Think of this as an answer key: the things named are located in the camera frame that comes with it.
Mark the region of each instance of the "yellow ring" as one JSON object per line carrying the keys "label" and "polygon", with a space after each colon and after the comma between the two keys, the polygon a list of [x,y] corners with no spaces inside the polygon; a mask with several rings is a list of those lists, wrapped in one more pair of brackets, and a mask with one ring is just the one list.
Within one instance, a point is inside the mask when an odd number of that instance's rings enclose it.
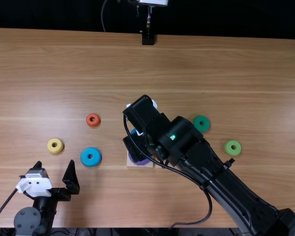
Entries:
{"label": "yellow ring", "polygon": [[47,149],[53,154],[59,153],[63,149],[63,142],[60,139],[51,139],[48,141]]}

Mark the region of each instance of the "blue ring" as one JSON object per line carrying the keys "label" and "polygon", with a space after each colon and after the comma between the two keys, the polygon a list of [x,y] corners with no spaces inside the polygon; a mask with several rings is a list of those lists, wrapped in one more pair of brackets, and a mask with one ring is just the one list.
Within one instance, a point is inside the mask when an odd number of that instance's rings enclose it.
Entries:
{"label": "blue ring", "polygon": [[93,147],[88,147],[84,149],[81,153],[81,162],[89,167],[97,166],[102,160],[102,155],[99,150]]}

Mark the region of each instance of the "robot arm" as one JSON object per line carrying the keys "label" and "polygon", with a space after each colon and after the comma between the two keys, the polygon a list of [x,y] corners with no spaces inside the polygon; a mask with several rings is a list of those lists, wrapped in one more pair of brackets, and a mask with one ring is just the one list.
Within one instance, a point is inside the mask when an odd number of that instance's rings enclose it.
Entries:
{"label": "robot arm", "polygon": [[[143,152],[178,166],[195,179],[233,218],[243,233],[253,236],[295,235],[295,213],[278,210],[251,191],[231,170],[233,159],[223,163],[194,125],[183,117],[169,121],[144,95],[123,111],[145,141]],[[138,155],[129,136],[123,139],[131,156]]]}

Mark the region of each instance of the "green ring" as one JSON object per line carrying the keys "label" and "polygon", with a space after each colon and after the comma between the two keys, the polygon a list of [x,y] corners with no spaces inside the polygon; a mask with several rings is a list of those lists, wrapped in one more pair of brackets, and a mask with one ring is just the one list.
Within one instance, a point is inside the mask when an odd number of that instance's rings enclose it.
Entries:
{"label": "green ring", "polygon": [[198,117],[194,118],[193,125],[196,127],[196,129],[199,132],[205,133],[208,131],[208,129],[210,129],[211,122],[205,116],[198,116]]}
{"label": "green ring", "polygon": [[225,143],[225,152],[230,156],[238,156],[241,152],[241,145],[236,140],[230,140]]}

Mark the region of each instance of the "black stand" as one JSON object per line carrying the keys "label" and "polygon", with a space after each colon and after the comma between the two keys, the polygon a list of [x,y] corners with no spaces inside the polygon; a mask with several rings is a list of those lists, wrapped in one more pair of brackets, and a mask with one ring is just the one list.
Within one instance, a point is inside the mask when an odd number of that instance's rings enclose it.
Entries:
{"label": "black stand", "polygon": [[[30,170],[45,170],[38,161]],[[74,161],[71,160],[62,182],[65,188],[52,188],[48,191],[50,197],[31,197],[26,191],[24,194],[34,200],[33,207],[20,210],[14,218],[14,227],[17,236],[49,236],[53,227],[57,204],[59,201],[68,202],[72,194],[80,193],[78,178],[75,173]]]}
{"label": "black stand", "polygon": [[156,42],[156,34],[152,28],[152,6],[148,6],[147,25],[142,31],[142,45],[154,45]]}

